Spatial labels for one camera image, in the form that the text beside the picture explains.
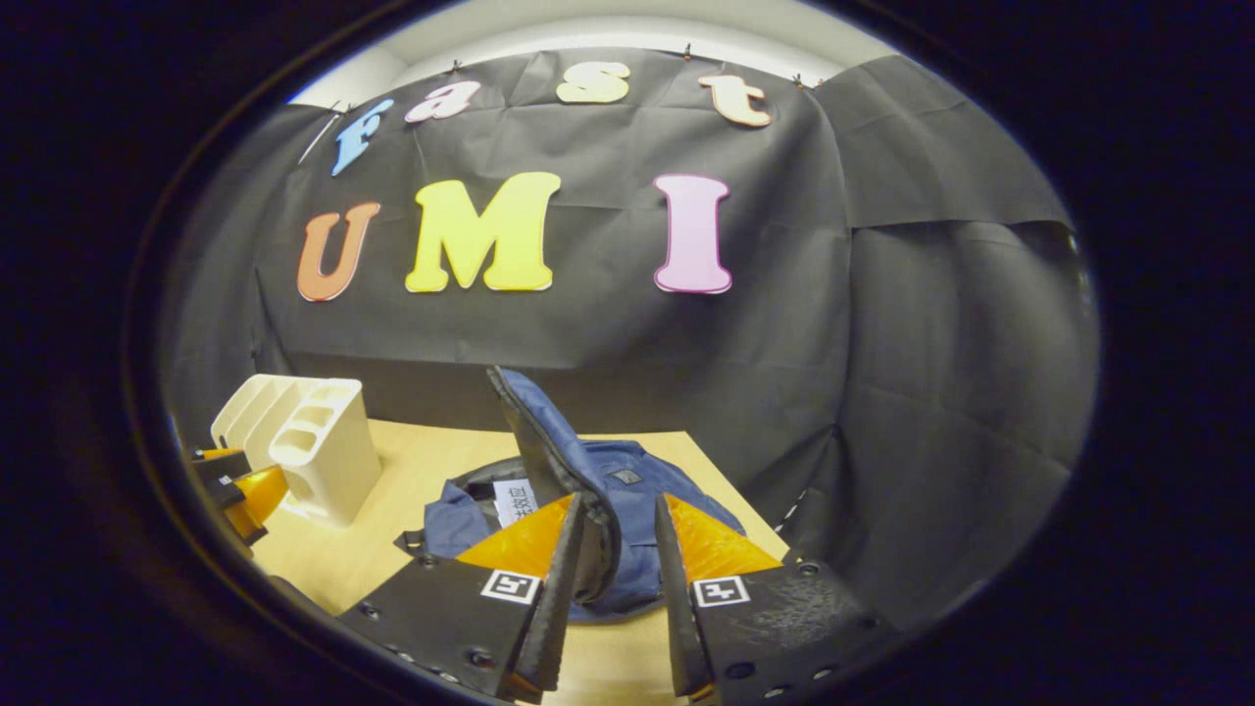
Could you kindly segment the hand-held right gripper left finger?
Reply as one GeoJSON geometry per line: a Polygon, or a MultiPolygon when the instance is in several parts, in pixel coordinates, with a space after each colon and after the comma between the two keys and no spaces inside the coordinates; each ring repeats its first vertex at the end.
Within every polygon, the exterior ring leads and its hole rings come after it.
{"type": "Polygon", "coordinates": [[[339,614],[339,622],[402,666],[484,697],[538,703],[558,683],[587,495],[571,493],[499,530],[520,535],[548,520],[541,574],[420,554],[339,614]]]}

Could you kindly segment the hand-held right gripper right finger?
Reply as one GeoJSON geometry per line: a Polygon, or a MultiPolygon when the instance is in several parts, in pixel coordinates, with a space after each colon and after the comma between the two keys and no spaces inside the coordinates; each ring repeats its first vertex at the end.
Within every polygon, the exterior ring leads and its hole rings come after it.
{"type": "Polygon", "coordinates": [[[776,559],[671,493],[656,500],[655,533],[686,703],[826,703],[897,640],[828,564],[776,559]]]}

